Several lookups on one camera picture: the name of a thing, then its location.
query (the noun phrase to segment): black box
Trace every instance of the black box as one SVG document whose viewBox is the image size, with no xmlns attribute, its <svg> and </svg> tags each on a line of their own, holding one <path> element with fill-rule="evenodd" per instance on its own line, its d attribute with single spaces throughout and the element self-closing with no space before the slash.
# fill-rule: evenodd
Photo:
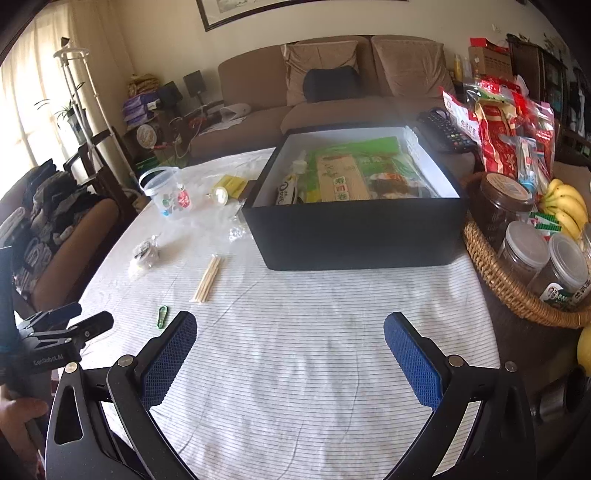
<svg viewBox="0 0 591 480">
<path fill-rule="evenodd" d="M 275 205 L 277 187 L 302 151 L 398 137 L 441 198 Z M 272 270 L 425 267 L 453 259 L 466 220 L 457 181 L 403 127 L 302 129 L 289 133 L 265 165 L 242 212 Z"/>
</svg>

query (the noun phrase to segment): small bottle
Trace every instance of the small bottle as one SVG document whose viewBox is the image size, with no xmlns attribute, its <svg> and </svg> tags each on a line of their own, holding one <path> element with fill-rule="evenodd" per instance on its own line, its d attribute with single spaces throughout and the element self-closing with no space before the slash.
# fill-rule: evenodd
<svg viewBox="0 0 591 480">
<path fill-rule="evenodd" d="M 473 78 L 472 64 L 470 63 L 470 60 L 468 59 L 468 57 L 464 57 L 463 67 L 464 67 L 464 80 Z"/>
<path fill-rule="evenodd" d="M 291 171 L 297 175 L 297 203 L 306 202 L 306 171 L 308 162 L 306 161 L 306 152 L 302 151 L 297 160 L 291 164 Z"/>
<path fill-rule="evenodd" d="M 453 71 L 458 82 L 464 81 L 464 70 L 462 67 L 462 57 L 456 53 L 456 59 L 453 63 Z"/>
</svg>

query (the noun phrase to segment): yellow package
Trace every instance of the yellow package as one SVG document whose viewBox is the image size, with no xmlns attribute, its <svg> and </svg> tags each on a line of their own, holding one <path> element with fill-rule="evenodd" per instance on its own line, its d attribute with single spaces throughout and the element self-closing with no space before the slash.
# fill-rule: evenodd
<svg viewBox="0 0 591 480">
<path fill-rule="evenodd" d="M 240 177 L 224 175 L 222 179 L 213 186 L 212 192 L 218 187 L 223 187 L 226 189 L 229 197 L 238 200 L 240 194 L 244 191 L 244 188 L 246 188 L 247 183 L 246 180 Z"/>
</svg>

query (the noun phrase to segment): speaker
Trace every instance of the speaker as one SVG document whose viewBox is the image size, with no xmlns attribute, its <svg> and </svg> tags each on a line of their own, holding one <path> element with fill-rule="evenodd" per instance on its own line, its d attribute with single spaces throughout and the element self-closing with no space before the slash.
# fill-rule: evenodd
<svg viewBox="0 0 591 480">
<path fill-rule="evenodd" d="M 183 80 L 185 82 L 185 85 L 187 86 L 189 95 L 192 97 L 199 97 L 200 93 L 203 93 L 207 90 L 205 82 L 203 81 L 203 77 L 201 76 L 201 72 L 199 70 L 185 75 L 183 77 Z"/>
<path fill-rule="evenodd" d="M 158 95 L 158 98 L 160 99 L 159 108 L 161 110 L 174 108 L 177 103 L 183 99 L 183 95 L 174 82 L 168 82 L 165 85 L 162 85 L 156 90 L 156 95 Z"/>
</svg>

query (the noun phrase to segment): brown jar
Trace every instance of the brown jar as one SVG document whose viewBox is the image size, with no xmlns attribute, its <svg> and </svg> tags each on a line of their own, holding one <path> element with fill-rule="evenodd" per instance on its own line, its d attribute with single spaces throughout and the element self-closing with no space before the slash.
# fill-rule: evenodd
<svg viewBox="0 0 591 480">
<path fill-rule="evenodd" d="M 509 224 L 534 207 L 534 196 L 515 180 L 489 172 L 470 199 L 470 211 L 491 247 L 498 251 Z"/>
</svg>

